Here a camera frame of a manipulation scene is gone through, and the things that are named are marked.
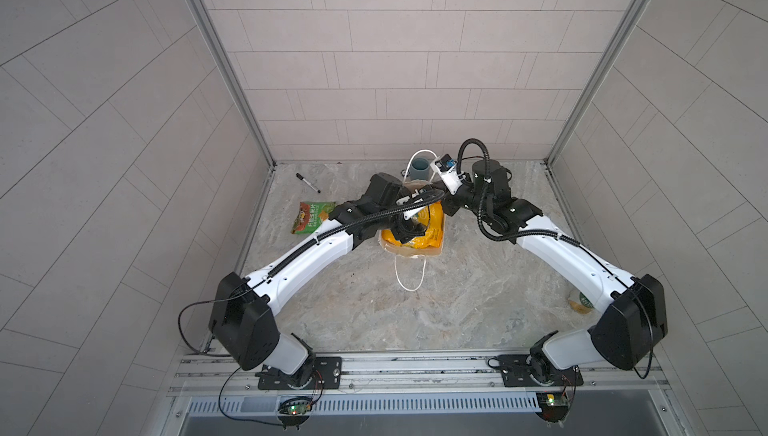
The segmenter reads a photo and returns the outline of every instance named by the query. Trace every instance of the tiled wall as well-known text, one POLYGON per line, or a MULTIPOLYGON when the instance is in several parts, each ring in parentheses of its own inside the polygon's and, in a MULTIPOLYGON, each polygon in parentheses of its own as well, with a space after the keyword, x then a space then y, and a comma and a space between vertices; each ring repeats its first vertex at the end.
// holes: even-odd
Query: tiled wall
POLYGON ((541 159, 629 0, 204 2, 285 161, 541 159))
POLYGON ((768 434, 766 43, 768 0, 652 0, 554 164, 589 245, 662 278, 698 434, 768 434))
POLYGON ((138 434, 267 166, 184 0, 0 20, 0 433, 138 434))

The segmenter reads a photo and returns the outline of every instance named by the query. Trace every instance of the robotic arm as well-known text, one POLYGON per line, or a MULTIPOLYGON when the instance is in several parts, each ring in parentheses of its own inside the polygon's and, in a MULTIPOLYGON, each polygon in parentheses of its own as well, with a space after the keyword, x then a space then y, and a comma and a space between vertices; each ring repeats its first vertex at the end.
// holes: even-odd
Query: robotic arm
POLYGON ((529 372, 537 382, 549 384, 557 370, 600 360, 632 369, 667 334, 661 284, 611 265, 564 234, 539 208, 513 197, 507 170, 488 157, 484 144, 468 140, 458 162, 445 155, 432 162, 432 169, 441 181, 415 194, 394 176, 375 174, 359 200, 337 206, 318 230, 281 258, 244 278, 231 273, 222 279, 209 328, 242 369, 263 363, 279 369, 295 387, 308 382, 315 364, 312 349, 297 336, 280 333, 274 316, 317 273, 378 230, 387 228, 399 241, 410 240, 424 228, 408 215, 439 200, 447 216, 471 210, 484 236, 517 243, 546 261, 602 312, 595 326, 545 335, 531 348, 529 372), (472 175, 461 172, 464 149, 471 143, 484 153, 472 175))

